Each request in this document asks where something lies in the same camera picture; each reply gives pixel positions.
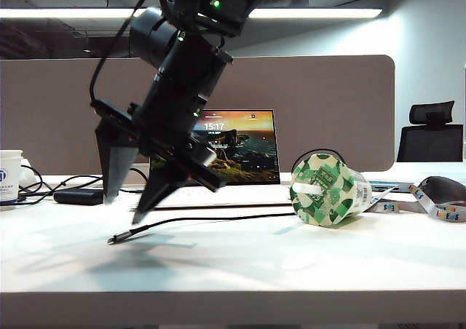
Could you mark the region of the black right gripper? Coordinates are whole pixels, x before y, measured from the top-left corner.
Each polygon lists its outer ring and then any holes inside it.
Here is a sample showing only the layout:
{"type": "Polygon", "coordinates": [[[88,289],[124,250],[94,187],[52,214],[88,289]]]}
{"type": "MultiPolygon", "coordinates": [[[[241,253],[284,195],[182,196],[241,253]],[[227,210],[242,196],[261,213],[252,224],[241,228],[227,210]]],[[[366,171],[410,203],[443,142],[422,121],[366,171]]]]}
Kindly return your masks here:
{"type": "Polygon", "coordinates": [[[215,151],[192,130],[206,104],[196,89],[181,89],[157,79],[140,105],[121,111],[94,99],[91,106],[101,121],[95,129],[103,175],[103,201],[113,202],[138,154],[150,158],[149,179],[135,209],[133,223],[175,190],[194,180],[211,191],[226,181],[208,165],[215,151]]]}

